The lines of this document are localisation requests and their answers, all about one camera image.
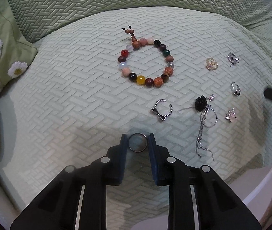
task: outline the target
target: black rose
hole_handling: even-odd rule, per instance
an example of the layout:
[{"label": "black rose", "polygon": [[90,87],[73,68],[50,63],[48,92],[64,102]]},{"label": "black rose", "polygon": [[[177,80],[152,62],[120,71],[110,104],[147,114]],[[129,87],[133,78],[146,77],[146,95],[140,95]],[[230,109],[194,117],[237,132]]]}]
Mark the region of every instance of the black rose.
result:
[{"label": "black rose", "polygon": [[198,97],[195,100],[195,109],[199,112],[203,111],[207,106],[207,100],[204,96]]}]

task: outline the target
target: green pillowcase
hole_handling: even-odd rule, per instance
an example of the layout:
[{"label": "green pillowcase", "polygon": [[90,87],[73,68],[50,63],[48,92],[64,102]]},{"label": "green pillowcase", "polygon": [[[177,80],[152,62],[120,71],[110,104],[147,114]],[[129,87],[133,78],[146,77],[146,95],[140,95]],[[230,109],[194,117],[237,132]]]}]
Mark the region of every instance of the green pillowcase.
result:
[{"label": "green pillowcase", "polygon": [[32,63],[37,49],[22,36],[7,0],[0,0],[0,92]]}]

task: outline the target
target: pink bead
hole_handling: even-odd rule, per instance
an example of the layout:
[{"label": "pink bead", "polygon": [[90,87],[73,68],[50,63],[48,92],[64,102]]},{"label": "pink bead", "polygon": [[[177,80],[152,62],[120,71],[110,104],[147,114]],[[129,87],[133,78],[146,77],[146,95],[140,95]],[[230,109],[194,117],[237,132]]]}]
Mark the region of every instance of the pink bead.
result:
[{"label": "pink bead", "polygon": [[122,69],[122,74],[124,77],[128,77],[130,73],[131,73],[131,70],[128,67],[125,67]]},{"label": "pink bead", "polygon": [[145,38],[141,38],[139,41],[140,41],[141,45],[143,45],[143,46],[147,44],[147,39],[145,39]]},{"label": "pink bead", "polygon": [[154,43],[154,39],[153,38],[149,38],[147,39],[147,42],[149,45],[152,45]]}]

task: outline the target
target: yellow bead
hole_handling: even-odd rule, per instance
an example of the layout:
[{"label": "yellow bead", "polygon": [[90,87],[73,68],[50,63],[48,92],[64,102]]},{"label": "yellow bead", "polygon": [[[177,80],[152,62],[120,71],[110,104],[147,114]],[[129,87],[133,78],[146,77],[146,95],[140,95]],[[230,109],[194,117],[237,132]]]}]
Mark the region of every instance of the yellow bead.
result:
[{"label": "yellow bead", "polygon": [[139,76],[137,77],[137,84],[143,85],[144,83],[145,83],[145,77],[142,76],[142,75],[139,75]]}]

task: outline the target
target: beaded bracelet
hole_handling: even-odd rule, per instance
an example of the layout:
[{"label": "beaded bracelet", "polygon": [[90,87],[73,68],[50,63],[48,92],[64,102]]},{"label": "beaded bracelet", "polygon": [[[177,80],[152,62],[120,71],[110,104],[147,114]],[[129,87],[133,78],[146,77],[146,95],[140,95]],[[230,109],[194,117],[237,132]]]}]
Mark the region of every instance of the beaded bracelet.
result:
[{"label": "beaded bracelet", "polygon": [[[165,44],[161,44],[159,40],[154,40],[153,38],[145,39],[141,38],[139,41],[134,36],[134,30],[132,30],[131,26],[129,25],[129,29],[122,28],[125,33],[131,34],[132,37],[132,44],[127,45],[124,50],[121,51],[121,56],[119,56],[119,69],[122,70],[122,74],[124,77],[129,77],[129,80],[132,82],[137,82],[139,85],[146,85],[147,87],[151,87],[155,85],[156,87],[161,87],[164,82],[169,80],[169,77],[173,74],[173,57],[170,55],[170,51],[167,49]],[[164,57],[166,57],[166,62],[168,66],[165,68],[164,73],[160,76],[155,78],[145,78],[142,75],[137,76],[136,73],[131,73],[131,70],[126,64],[126,57],[129,56],[129,53],[132,52],[134,49],[137,50],[142,46],[145,45],[152,45],[154,44],[155,47],[158,47],[160,51],[163,52]]]}]

